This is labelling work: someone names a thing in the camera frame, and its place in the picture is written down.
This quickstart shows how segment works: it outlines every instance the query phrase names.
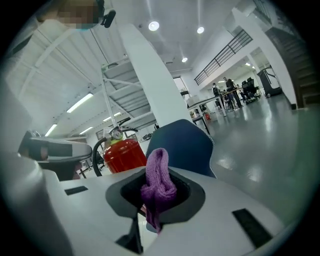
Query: red object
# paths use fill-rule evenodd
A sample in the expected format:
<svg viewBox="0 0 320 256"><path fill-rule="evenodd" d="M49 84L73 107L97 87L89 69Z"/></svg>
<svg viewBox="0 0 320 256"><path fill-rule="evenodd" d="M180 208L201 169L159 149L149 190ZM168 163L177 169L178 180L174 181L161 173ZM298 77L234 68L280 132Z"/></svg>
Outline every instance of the red object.
<svg viewBox="0 0 320 256"><path fill-rule="evenodd" d="M133 138L121 140L111 145L105 151L103 158L113 174L147 165L144 152Z"/></svg>
<svg viewBox="0 0 320 256"><path fill-rule="evenodd" d="M211 120L210 115L208 113L205 113L204 116L205 116L205 119Z"/></svg>

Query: blue chair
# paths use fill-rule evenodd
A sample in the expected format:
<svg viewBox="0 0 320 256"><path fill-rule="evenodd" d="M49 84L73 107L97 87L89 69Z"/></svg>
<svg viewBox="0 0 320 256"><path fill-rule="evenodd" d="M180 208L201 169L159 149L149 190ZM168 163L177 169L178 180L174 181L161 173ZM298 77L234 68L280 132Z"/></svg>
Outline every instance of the blue chair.
<svg viewBox="0 0 320 256"><path fill-rule="evenodd" d="M215 143L210 135L186 119L169 123L152 134L146 157L158 148L169 155L169 166L216 178L210 166Z"/></svg>

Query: fluorescent light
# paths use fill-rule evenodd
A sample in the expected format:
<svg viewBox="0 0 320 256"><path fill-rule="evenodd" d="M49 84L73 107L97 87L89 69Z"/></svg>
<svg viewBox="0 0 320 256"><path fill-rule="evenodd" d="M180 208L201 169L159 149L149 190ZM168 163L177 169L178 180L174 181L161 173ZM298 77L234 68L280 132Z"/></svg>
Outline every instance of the fluorescent light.
<svg viewBox="0 0 320 256"><path fill-rule="evenodd" d="M74 104L72 107L70 107L66 112L71 113L74 111L77 107L79 107L82 103L84 103L86 100L90 99L93 96L92 93L89 93L88 95L84 96L82 99L80 99L76 104Z"/></svg>
<svg viewBox="0 0 320 256"><path fill-rule="evenodd" d="M158 28L159 28L159 23L158 22L156 22L156 21L150 22L149 29L151 31L156 31Z"/></svg>
<svg viewBox="0 0 320 256"><path fill-rule="evenodd" d="M118 113L115 113L113 116L116 117L116 116L119 116L121 113L118 112ZM103 119L103 121L108 121L109 119L111 119L111 116L107 117L106 119Z"/></svg>
<svg viewBox="0 0 320 256"><path fill-rule="evenodd" d="M56 126L57 124L53 124L44 136L45 137L49 136L49 134L56 128Z"/></svg>
<svg viewBox="0 0 320 256"><path fill-rule="evenodd" d="M198 34L202 34L205 31L205 28L203 26L199 27L196 31Z"/></svg>
<svg viewBox="0 0 320 256"><path fill-rule="evenodd" d="M84 131L80 132L79 134L84 134L85 132L91 130L92 128L93 128L93 127L91 126L91 127L89 127L88 129L85 129Z"/></svg>

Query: purple cloth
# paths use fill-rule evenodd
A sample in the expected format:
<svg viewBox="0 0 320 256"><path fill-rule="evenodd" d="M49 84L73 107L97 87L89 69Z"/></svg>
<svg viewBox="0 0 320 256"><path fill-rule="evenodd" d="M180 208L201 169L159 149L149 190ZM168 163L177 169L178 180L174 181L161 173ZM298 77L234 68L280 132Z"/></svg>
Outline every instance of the purple cloth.
<svg viewBox="0 0 320 256"><path fill-rule="evenodd" d="M177 196L177 188L169 176L168 162L168 152L164 148L152 151L146 162L146 184L140 190L146 206L146 221L158 233L159 214L170 209Z"/></svg>

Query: black rectangular patch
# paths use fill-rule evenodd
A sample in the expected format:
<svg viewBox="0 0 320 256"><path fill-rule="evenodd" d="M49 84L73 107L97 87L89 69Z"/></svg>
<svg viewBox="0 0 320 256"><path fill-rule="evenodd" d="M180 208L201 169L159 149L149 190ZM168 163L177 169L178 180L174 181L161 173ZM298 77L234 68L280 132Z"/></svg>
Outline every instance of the black rectangular patch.
<svg viewBox="0 0 320 256"><path fill-rule="evenodd" d="M68 188L68 189L65 189L64 192L70 196L70 195L73 195L73 194L77 194L77 193L80 193L80 192L83 192L83 191L86 191L88 190L85 186L77 186L77 187L74 187L74 188Z"/></svg>
<svg viewBox="0 0 320 256"><path fill-rule="evenodd" d="M263 246L272 239L269 232L247 209L235 210L232 214L256 248Z"/></svg>

